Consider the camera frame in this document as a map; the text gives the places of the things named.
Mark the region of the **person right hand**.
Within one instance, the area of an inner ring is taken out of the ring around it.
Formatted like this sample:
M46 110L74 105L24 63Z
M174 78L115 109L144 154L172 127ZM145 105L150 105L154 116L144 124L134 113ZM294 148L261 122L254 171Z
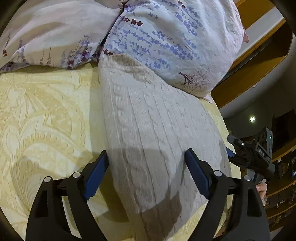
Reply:
M259 197L263 200L266 197L267 192L267 184L266 183L259 183L256 185L256 190L259 193Z

